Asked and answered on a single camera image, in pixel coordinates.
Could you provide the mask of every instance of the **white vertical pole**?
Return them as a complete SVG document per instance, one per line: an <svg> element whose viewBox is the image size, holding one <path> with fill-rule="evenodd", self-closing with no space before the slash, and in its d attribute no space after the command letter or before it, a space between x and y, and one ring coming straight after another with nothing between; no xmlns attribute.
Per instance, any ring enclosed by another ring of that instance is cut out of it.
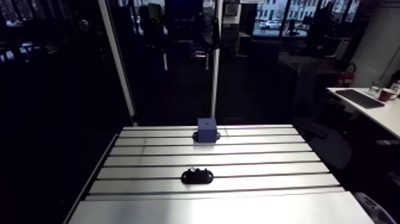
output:
<svg viewBox="0 0 400 224"><path fill-rule="evenodd" d="M219 35L221 39L222 30L222 5L224 0L216 0L217 11L215 17L218 19ZM215 107L217 104L218 69L220 65L220 49L214 51L214 70L212 71L212 93L211 93L211 117L215 118Z"/></svg>
<svg viewBox="0 0 400 224"><path fill-rule="evenodd" d="M119 48L117 45L117 41L115 39L113 25L111 24L111 18L110 18L110 12L108 11L108 5L106 3L106 0L98 0L98 1L99 1L100 11L101 11L101 16L103 18L103 22L104 22L104 26L105 26L105 31L107 32L108 41L110 42L112 56L114 57L115 66L117 67L118 76L120 78L122 91L123 91L123 94L125 97L125 102L126 102L126 105L128 108L128 112L129 112L130 117L133 117L135 115L135 108L133 106L133 101L131 99L129 84L126 80L125 70L124 70L124 67L123 67L123 64L121 61L121 55L119 53L120 51L119 51Z"/></svg>

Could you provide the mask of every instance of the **car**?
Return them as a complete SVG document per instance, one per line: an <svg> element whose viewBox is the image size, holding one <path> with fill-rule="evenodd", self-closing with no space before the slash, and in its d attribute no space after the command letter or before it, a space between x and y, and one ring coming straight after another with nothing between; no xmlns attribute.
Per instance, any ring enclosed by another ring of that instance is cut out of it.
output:
<svg viewBox="0 0 400 224"><path fill-rule="evenodd" d="M280 26L282 25L281 21L276 21L276 20L268 20L268 21L262 21L260 23L260 27L262 30L269 30L269 29L279 29Z"/></svg>

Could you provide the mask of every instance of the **white desk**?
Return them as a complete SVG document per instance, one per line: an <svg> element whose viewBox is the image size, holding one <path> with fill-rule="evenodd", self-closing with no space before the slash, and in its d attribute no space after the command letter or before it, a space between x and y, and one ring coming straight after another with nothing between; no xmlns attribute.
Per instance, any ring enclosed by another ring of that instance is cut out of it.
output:
<svg viewBox="0 0 400 224"><path fill-rule="evenodd" d="M104 155L70 224L373 224L292 125L126 127ZM184 185L182 172L214 180Z"/></svg>
<svg viewBox="0 0 400 224"><path fill-rule="evenodd" d="M381 127L385 128L391 134L400 139L400 99L396 98L393 101L384 102L384 107L366 109L355 102L347 99L336 93L338 90L344 89L354 89L368 97L368 88L328 88L329 92L333 95L339 97L341 100L347 102L352 107L356 108L359 112L363 113L365 116L369 117Z"/></svg>

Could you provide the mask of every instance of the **black clamp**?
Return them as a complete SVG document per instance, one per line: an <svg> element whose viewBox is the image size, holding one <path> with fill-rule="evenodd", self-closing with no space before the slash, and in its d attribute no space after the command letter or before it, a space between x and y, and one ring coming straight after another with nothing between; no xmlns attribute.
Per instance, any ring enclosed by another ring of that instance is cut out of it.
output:
<svg viewBox="0 0 400 224"><path fill-rule="evenodd" d="M214 179L214 175L211 171L199 168L190 168L183 172L180 180L184 184L207 184L211 183Z"/></svg>

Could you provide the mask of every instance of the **office chair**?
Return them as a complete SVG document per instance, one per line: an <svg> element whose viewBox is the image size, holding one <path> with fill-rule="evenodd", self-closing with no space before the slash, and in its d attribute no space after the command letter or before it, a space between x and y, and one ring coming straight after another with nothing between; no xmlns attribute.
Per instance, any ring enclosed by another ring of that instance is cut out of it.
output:
<svg viewBox="0 0 400 224"><path fill-rule="evenodd" d="M320 110L314 96L319 65L319 61L313 61L301 65L298 70L293 99L293 125L328 166L340 171L349 163L352 149L337 131L318 122L318 118L323 116L317 114ZM338 114L344 109L336 104L327 103L324 106L338 111Z"/></svg>

